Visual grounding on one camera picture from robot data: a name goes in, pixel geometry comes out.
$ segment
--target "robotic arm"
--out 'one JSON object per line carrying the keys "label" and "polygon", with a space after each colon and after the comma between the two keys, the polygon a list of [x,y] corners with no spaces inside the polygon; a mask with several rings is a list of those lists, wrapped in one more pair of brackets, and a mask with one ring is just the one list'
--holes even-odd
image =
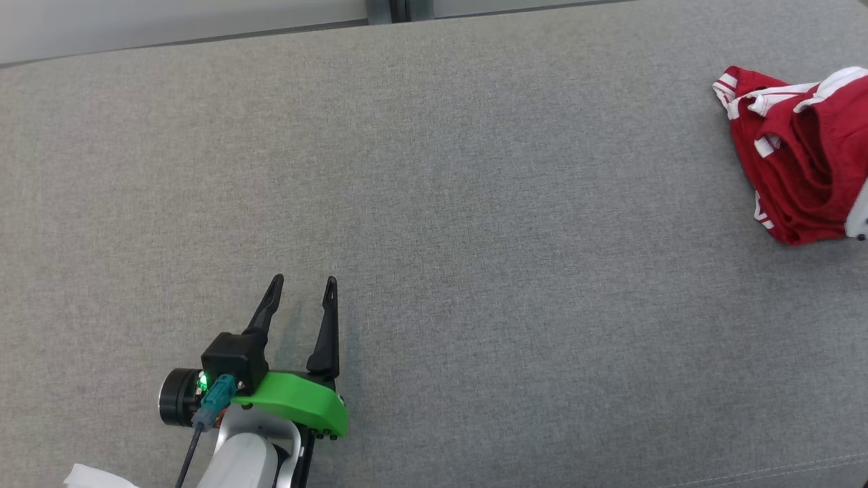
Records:
{"label": "robotic arm", "polygon": [[334,381],[339,374],[338,282],[330,276],[325,285],[323,321],[306,372],[270,371],[265,359],[282,288],[278,274],[244,332],[219,334],[202,354],[201,369],[174,369],[163,382],[162,421],[194,427],[177,488],[199,434],[212,426],[220,432],[199,488],[304,488],[314,442],[346,435],[347,411]]}

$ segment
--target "green plastic part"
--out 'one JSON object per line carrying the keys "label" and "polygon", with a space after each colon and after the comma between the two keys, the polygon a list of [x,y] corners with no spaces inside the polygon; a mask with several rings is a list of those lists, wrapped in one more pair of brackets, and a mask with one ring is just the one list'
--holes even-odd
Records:
{"label": "green plastic part", "polygon": [[260,410],[331,435],[344,437],[346,406],[337,393],[292,373],[270,371],[256,393],[236,396],[232,403],[256,405]]}

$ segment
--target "red and white clothing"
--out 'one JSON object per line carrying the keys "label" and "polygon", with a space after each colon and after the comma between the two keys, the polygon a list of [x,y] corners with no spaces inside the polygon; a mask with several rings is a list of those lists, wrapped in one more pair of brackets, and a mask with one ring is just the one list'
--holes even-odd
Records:
{"label": "red and white clothing", "polygon": [[806,244],[868,234],[868,70],[787,85],[732,66],[713,84],[742,167],[754,218],[776,240]]}

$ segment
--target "connector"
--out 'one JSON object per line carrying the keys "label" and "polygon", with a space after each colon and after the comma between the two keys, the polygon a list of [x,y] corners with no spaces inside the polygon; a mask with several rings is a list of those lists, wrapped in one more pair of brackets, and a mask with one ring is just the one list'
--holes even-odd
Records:
{"label": "connector", "polygon": [[193,426],[202,424],[202,431],[211,430],[217,417],[220,416],[220,412],[229,406],[236,392],[238,392],[238,386],[235,384],[235,378],[229,374],[222,374],[205,393],[199,411],[193,416]]}

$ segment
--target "gray tablecloth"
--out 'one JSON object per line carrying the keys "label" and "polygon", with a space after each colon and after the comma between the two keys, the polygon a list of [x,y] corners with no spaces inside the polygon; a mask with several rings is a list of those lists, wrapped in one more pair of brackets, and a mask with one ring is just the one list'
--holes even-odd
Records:
{"label": "gray tablecloth", "polygon": [[0,485],[171,485],[156,392],[277,272],[278,368],[340,285],[312,487],[860,485],[868,249],[766,234],[710,85],[865,65],[866,25],[646,0],[0,69]]}

